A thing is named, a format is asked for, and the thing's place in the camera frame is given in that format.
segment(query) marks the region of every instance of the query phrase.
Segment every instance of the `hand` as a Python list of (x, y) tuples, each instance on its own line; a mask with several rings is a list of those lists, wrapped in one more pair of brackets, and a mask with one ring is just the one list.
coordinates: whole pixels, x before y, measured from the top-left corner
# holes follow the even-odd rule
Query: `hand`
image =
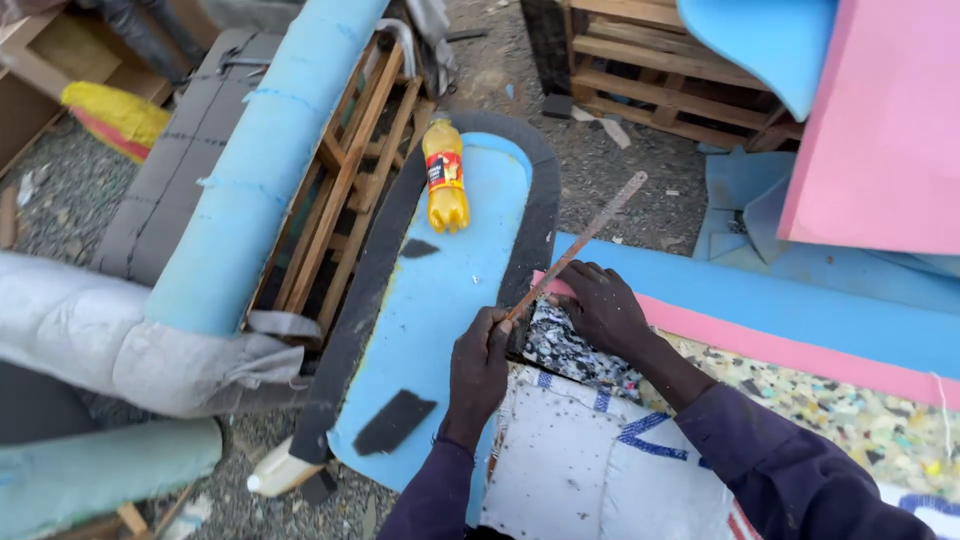
[(550, 304), (562, 307), (573, 330), (597, 351), (620, 356), (631, 364), (657, 335), (650, 331), (643, 310), (619, 274), (595, 262), (572, 260), (557, 276), (570, 285), (577, 298), (553, 295)]
[(439, 436), (476, 451), (480, 433), (507, 394), (508, 311), (481, 307), (470, 328), (453, 344), (450, 406)]

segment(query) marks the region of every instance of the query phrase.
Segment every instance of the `yellow juice bottle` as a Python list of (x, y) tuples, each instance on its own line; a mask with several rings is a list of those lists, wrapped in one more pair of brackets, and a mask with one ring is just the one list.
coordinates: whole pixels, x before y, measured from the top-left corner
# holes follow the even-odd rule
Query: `yellow juice bottle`
[(437, 233), (456, 233), (470, 224), (470, 206), (464, 191), (464, 141), (450, 119), (434, 118), (423, 135), (426, 156), (427, 219)]

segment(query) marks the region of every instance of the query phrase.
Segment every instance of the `bottle label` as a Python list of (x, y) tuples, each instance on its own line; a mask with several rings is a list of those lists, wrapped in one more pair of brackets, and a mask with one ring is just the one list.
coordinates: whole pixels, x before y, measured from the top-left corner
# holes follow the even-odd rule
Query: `bottle label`
[(464, 188), (464, 171), (455, 152), (438, 152), (426, 159), (428, 193), (441, 187)]

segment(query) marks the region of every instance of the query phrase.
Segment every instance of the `white plastic bottle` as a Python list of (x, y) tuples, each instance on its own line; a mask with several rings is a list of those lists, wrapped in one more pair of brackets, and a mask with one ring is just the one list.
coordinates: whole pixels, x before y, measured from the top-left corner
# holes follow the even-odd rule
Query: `white plastic bottle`
[(292, 436), (287, 438), (256, 464), (253, 474), (247, 477), (247, 489), (264, 497), (276, 497), (322, 468), (290, 455), (293, 440)]

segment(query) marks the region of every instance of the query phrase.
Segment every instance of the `metal tool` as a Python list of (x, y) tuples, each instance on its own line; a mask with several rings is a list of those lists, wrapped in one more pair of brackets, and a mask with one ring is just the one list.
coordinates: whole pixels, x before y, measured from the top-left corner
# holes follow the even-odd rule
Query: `metal tool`
[(266, 70), (266, 66), (273, 63), (273, 60), (266, 59), (235, 58), (238, 54), (240, 54), (240, 47), (231, 47), (224, 51), (217, 63), (217, 75), (226, 73), (227, 67), (231, 65), (259, 65)]
[(530, 308), (530, 305), (534, 303), (537, 298), (543, 294), (543, 290), (547, 285), (550, 284), (557, 277), (560, 272), (566, 268), (566, 266), (573, 260), (574, 257), (577, 257), (577, 254), (580, 253), (580, 250), (587, 245), (587, 242), (593, 236), (600, 232), (605, 225), (613, 218), (620, 209), (623, 208), (623, 205), (627, 202), (628, 199), (633, 197), (634, 193), (647, 181), (647, 173), (640, 171), (627, 182), (626, 185), (620, 188), (620, 191), (613, 197), (613, 200), (604, 208), (600, 213), (593, 217), (593, 221), (587, 225), (587, 229), (580, 233), (577, 236), (577, 239), (573, 244), (566, 249), (564, 254), (553, 263), (553, 266), (546, 271), (546, 274), (543, 274), (543, 277), (534, 286), (530, 289), (530, 292), (520, 300), (520, 303), (517, 304), (513, 309), (510, 310), (510, 314), (507, 315), (507, 320), (515, 321), (520, 317), (526, 315), (527, 309)]

